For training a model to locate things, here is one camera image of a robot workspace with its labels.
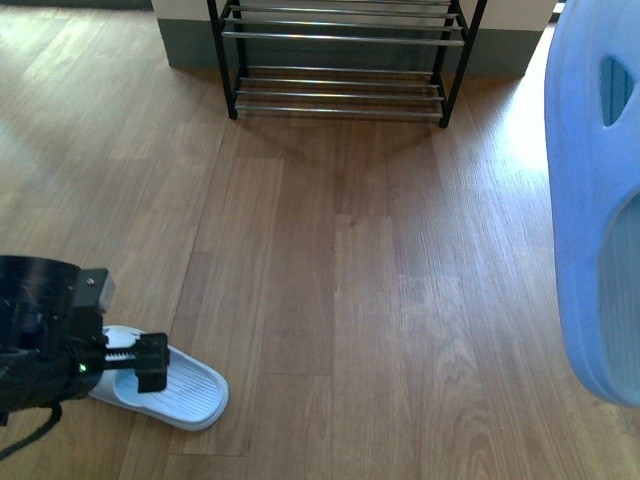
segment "wall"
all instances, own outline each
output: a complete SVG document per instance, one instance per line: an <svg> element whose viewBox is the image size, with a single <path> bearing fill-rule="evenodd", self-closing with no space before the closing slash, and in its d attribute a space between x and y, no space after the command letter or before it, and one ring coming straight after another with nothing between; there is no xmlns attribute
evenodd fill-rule
<svg viewBox="0 0 640 480"><path fill-rule="evenodd" d="M211 26L206 0L152 0L158 17L158 24L164 40L169 64L180 66L216 66L217 60L213 47ZM474 0L461 0L465 16L471 21ZM218 0L221 10L224 1ZM469 62L468 72L476 74L523 75L529 60L547 25L555 0L489 0L481 24L480 32ZM427 50L416 50L407 55L406 47L381 47L373 45L367 56L361 55L361 46L343 45L331 42L326 51L314 53L319 61L335 60L333 66L360 66L354 62L370 61L381 68L412 69L422 68L412 59L430 61ZM265 55L268 61L269 51L252 52L254 58ZM296 55L304 54L304 47L288 49L287 53L295 60ZM448 56L447 70L456 64L455 56Z"/></svg>

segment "chrome bar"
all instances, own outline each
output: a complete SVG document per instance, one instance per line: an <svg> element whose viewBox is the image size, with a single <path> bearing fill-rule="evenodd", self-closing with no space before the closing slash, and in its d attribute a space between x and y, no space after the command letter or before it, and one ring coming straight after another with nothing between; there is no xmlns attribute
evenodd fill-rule
<svg viewBox="0 0 640 480"><path fill-rule="evenodd" d="M353 82L344 80L312 80L312 79L290 79L290 78L255 78L242 77L242 82L263 82L263 83L284 83L284 84L300 84L300 85L318 85L318 86L349 86L349 87L384 87L384 88L435 88L437 85L429 85L422 83L387 83L387 82Z"/></svg>
<svg viewBox="0 0 640 480"><path fill-rule="evenodd" d="M381 5L413 5L416 7L448 7L451 0L307 0L309 3L355 3L355 4L381 4Z"/></svg>
<svg viewBox="0 0 640 480"><path fill-rule="evenodd" d="M260 97L287 97L287 98L340 98L357 100L394 100L398 102L440 102L442 97L421 97L418 95L364 95L356 93L306 93L306 92L265 92L250 90L238 90L238 95L255 95Z"/></svg>
<svg viewBox="0 0 640 480"><path fill-rule="evenodd" d="M249 70L284 70L303 72L327 72L327 73L361 73L361 74L388 74L388 75L426 75L432 76L433 72L417 72L414 70L365 70L361 68L328 68L328 67L289 67L282 65L250 65Z"/></svg>
<svg viewBox="0 0 640 480"><path fill-rule="evenodd" d="M420 25L392 25L379 23L339 23L339 22L303 22L294 20L247 20L244 18L227 18L225 23L231 25L279 25L300 27L344 27L344 28L370 28L393 30L416 30L431 32L460 32L462 27L444 26L420 26Z"/></svg>
<svg viewBox="0 0 640 480"><path fill-rule="evenodd" d="M453 18L457 13L436 13L436 12L392 12L389 10L348 10L333 8L300 8L300 7L246 7L242 5L231 5L229 9L233 12L254 12L254 13L304 13L304 14L337 14L337 15L361 15L374 17L409 17L409 18Z"/></svg>
<svg viewBox="0 0 640 480"><path fill-rule="evenodd" d="M229 38L270 38L278 40L318 40L337 42L388 43L394 45L431 45L435 47L464 47L462 40L440 40L424 38L347 37L342 35L303 35L293 33L222 32Z"/></svg>
<svg viewBox="0 0 640 480"><path fill-rule="evenodd" d="M423 118L442 118L441 113L437 112L404 112L396 110L351 110L342 108L301 108L301 107L266 107L266 106L250 106L236 105L237 110L266 110L275 112L302 112L302 113L343 113L348 115L390 115L396 117L423 117Z"/></svg>

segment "white slipper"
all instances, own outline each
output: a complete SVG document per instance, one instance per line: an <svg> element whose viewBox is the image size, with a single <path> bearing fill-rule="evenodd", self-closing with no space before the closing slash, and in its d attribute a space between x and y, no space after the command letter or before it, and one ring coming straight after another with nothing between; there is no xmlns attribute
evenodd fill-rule
<svg viewBox="0 0 640 480"><path fill-rule="evenodd" d="M123 326L104 327L109 347L130 347L144 333ZM227 382L212 368L169 346L167 388L161 392L138 393L133 369L105 370L94 398L144 413L183 430L201 430L215 422L229 399Z"/></svg>

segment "black metal frame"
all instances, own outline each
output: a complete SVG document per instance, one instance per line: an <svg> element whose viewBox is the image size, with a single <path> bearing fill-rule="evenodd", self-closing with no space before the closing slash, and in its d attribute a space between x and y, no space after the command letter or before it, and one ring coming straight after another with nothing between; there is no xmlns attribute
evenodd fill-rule
<svg viewBox="0 0 640 480"><path fill-rule="evenodd" d="M278 6L245 6L241 5L241 0L227 0L221 14L218 13L218 9L216 6L215 0L207 0L207 5L209 8L209 14L211 17L211 27L213 38L216 47L216 54L218 57L218 64L220 67L220 73L222 77L222 85L224 89L225 99L227 103L227 109L229 113L229 118L236 119L238 117L238 110L271 110L271 111L293 111L293 112L312 112L312 113L347 113L347 114L366 114L366 115L392 115L392 116L421 116L421 117L430 117L437 118L439 120L439 125L442 128L446 128L449 125L449 121L451 119L451 114L453 112L453 108L455 106L458 93L460 91L460 87L462 84L462 80L465 74L465 70L467 68L467 64L469 62L469 57L471 55L471 50L473 48L474 42L476 40L476 36L478 33L478 29L480 26L480 22L482 20L482 16L484 14L484 10L487 4L487 0L478 0L476 4L476 8L473 13L473 18L471 20L471 24L467 24L462 9L460 7L459 0L324 0L327 3L339 4L341 2L348 3L351 5L376 5L376 10L362 10L362 9L340 9L340 8L291 8L291 7L283 7L282 3ZM403 4L410 5L413 7L422 7L422 6L430 6L430 7L447 7L446 13L430 13L430 12L422 12L422 11L414 11L414 12L395 12L391 10L380 10L380 8L384 8L386 4ZM391 16L404 16L404 17L422 17L422 18L441 18L444 20L444 24L441 27L406 27L406 26L396 26L396 25L380 25L380 24L365 24L365 23L334 23L334 22L306 22L306 21L295 21L295 20L245 20L242 16L242 13L245 11L262 11L262 12L282 12L282 13L309 13L309 14L317 14L317 13L330 13L330 14L344 14L345 16L349 15L371 15L377 16L379 18L391 17ZM296 31L295 33L281 33L280 31L274 32L252 32L246 31L245 25L261 25L261 26L297 26L300 28L300 31ZM378 29L382 34L380 36L345 36L345 35L331 35L331 34L309 34L304 33L304 28L314 26L320 28L327 28L330 33L330 29L332 27L366 27L369 29ZM441 31L441 35L439 39L425 39L425 38L417 38L411 36L403 37L390 37L388 35L384 35L386 30L395 29L396 31L402 31L402 29L413 29L413 30L439 30ZM455 33L460 37L461 40L452 40L452 34ZM239 68L237 75L232 82L229 65L227 61L227 55L224 45L224 37L230 37L235 39L236 50L238 54L239 60ZM247 50L245 45L245 40L248 38L269 38L269 39L286 39L290 41L295 41L299 39L306 40L316 40L316 41L338 41L338 42L362 42L362 43L387 43L387 44L417 44L417 45L433 45L437 47L436 58L434 61L433 69L431 72L403 72L407 74L411 80L408 81L406 85L402 85L403 87L411 87L416 88L415 90L410 90L412 93L406 95L393 95L388 94L383 91L384 94L362 94L362 93L317 93L315 90L308 91L293 91L293 92L275 92L271 90L242 90L245 84L251 83L260 83L260 82L273 82L272 84L277 84L277 82L289 82L289 85L294 85L304 87L309 85L320 85L320 84L344 84L348 85L350 82L339 82L339 81L330 81L327 80L326 77L324 80L318 80L317 78L312 79L303 79L303 80L282 80L278 78L260 78L254 77L251 74L253 69L271 69L275 71L289 71L289 72L305 72L305 73L318 73L325 71L335 72L335 73L359 73L365 75L375 74L396 74L397 72L393 71L383 71L383 70L363 70L363 69L339 69L339 68L309 68L309 67L285 67L285 66L270 66L270 67L261 67L261 66L249 66L248 58L247 58ZM460 53L460 58L458 61L458 66L453 77L453 81L450 89L447 91L444 80L442 78L442 68L444 65L445 57L447 55L447 50L452 47L461 47L462 51ZM415 83L415 79L422 79L422 76L425 77L426 81L420 82L419 84ZM352 82L352 85L365 86L370 87L374 85L368 81L365 82ZM377 81L375 83L376 87L385 88L389 86L398 87L399 85L396 83L389 83L386 80ZM425 93L425 88L431 87L437 91L437 95L429 95ZM326 100L328 98L333 98L336 101L342 101L344 99L361 99L361 100L382 100L382 101L394 101L395 104L401 108L402 103L411 104L413 108L413 103L421 103L421 102L431 102L433 104L438 105L438 109L436 110L427 110L427 111L415 111L415 110L357 110L357 109L342 109L342 108L300 108L295 106L260 106L260 105L242 105L238 104L239 98L246 98L252 95L252 98L266 98L273 97L277 100L282 100L284 98L289 99L313 99L313 100Z"/></svg>

